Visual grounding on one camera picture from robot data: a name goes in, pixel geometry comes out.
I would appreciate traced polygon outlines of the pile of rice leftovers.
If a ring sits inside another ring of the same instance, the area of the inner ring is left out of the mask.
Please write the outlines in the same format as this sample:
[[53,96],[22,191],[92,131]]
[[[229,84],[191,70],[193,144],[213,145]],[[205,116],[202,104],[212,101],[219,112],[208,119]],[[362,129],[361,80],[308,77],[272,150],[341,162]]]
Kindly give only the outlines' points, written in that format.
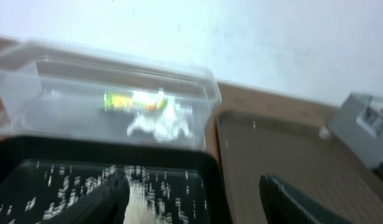
[[25,161],[0,180],[0,223],[42,223],[123,173],[130,199],[125,223],[210,223],[206,190],[192,170]]

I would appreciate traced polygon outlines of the yellow green snack wrapper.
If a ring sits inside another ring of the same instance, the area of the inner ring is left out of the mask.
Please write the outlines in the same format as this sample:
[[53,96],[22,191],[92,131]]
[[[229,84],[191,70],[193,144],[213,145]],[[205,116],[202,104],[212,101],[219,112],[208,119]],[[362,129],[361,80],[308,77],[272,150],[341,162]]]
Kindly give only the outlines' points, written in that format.
[[128,94],[106,91],[103,96],[106,110],[162,110],[167,102],[168,97],[163,91],[157,93],[131,91]]

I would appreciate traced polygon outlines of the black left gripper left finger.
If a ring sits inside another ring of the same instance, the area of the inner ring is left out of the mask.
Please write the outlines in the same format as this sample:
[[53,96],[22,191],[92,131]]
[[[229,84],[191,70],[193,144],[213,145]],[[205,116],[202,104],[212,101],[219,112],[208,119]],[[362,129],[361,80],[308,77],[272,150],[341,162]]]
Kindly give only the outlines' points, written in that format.
[[130,198],[124,174],[114,174],[71,207],[43,224],[123,224]]

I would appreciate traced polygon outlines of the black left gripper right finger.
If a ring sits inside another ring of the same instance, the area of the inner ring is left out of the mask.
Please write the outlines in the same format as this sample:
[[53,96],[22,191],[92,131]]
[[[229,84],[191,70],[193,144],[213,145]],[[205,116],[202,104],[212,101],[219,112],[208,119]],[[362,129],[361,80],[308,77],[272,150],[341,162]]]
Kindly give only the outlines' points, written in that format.
[[259,192],[268,223],[351,223],[274,174],[260,177]]

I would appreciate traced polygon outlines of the white tissue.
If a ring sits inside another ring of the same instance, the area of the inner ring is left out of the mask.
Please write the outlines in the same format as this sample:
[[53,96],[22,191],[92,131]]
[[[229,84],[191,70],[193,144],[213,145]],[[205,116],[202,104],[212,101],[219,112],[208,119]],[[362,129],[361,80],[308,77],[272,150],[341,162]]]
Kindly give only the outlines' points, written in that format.
[[128,125],[128,136],[135,131],[142,131],[152,134],[158,142],[176,140],[181,134],[188,139],[194,138],[185,115],[177,108],[175,98],[165,96],[168,97],[166,107],[162,110],[142,110]]

